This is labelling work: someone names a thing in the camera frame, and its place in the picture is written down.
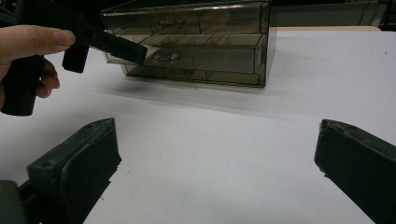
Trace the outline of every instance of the transparent plastic drawer box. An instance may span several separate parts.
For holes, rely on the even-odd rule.
[[[269,2],[183,2],[132,1],[103,11],[110,33],[148,48],[144,65],[110,54],[107,62],[130,77],[264,87]]]

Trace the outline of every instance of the black handle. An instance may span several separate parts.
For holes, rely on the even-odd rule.
[[[43,71],[44,56],[31,56],[12,62],[3,79],[6,101],[1,112],[30,116],[35,106],[35,87]]]

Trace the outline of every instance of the white tabletop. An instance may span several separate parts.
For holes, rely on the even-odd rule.
[[[396,145],[396,34],[278,32],[267,86],[124,77],[91,50],[84,74],[0,115],[0,179],[90,122],[116,119],[119,170],[86,223],[373,223],[314,163],[322,119]]]

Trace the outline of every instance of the drawer unit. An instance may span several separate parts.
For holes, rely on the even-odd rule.
[[[106,54],[109,63],[131,77],[264,87],[274,41],[268,1],[155,2],[102,12],[110,33],[148,48],[143,66]]]

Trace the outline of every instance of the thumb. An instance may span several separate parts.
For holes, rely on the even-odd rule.
[[[0,28],[0,80],[19,58],[64,51],[76,42],[70,31],[33,25]]]

